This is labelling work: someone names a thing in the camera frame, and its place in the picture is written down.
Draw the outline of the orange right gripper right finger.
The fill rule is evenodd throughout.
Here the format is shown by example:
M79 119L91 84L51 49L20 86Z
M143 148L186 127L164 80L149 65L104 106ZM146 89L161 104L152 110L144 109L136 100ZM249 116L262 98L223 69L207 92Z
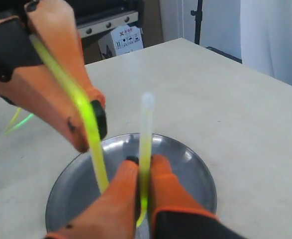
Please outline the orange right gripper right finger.
M168 159L151 158L149 228L153 239L240 239L181 185Z

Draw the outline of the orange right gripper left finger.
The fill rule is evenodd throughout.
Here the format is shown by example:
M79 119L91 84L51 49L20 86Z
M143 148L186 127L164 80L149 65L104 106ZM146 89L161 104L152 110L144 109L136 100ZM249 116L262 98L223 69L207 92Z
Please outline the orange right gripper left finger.
M132 239L139 218L139 159L127 157L110 185L79 216L46 239Z

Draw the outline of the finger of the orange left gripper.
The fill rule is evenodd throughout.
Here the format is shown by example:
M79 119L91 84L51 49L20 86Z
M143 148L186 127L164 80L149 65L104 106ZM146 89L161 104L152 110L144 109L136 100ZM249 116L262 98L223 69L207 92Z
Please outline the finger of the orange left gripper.
M78 111L11 10L0 12L0 97L48 123L77 151L88 150Z
M72 103L84 139L107 135L105 96L87 73L72 7L65 0L34 0L24 6L31 42Z

